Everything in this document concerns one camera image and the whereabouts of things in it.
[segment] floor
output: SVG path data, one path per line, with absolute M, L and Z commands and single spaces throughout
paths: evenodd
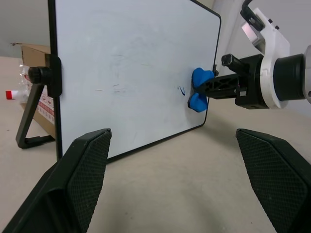
M 6 62 L 0 74 L 0 230 L 56 160 L 54 143 L 17 147 L 22 108 L 3 96 L 17 88 L 18 62 L 0 58 Z M 275 233 L 250 186 L 235 131 L 283 137 L 308 157 L 308 121 L 288 110 L 254 112 L 233 100 L 211 101 L 204 127 L 107 165 L 88 232 Z M 44 131 L 33 122 L 30 136 L 35 135 Z

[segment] black bracket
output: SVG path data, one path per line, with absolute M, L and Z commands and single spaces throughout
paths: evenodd
M 46 54 L 45 63 L 46 67 L 29 68 L 28 75 L 33 86 L 16 135 L 17 145 L 22 149 L 36 147 L 54 141 L 54 138 L 50 135 L 26 137 L 44 86 L 46 85 L 48 87 L 48 96 L 52 98 L 59 97 L 63 91 L 60 59 L 55 55 Z

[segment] black knob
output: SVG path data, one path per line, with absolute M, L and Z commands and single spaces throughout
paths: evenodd
M 50 85 L 52 82 L 52 71 L 48 67 L 30 67 L 28 76 L 32 84 Z

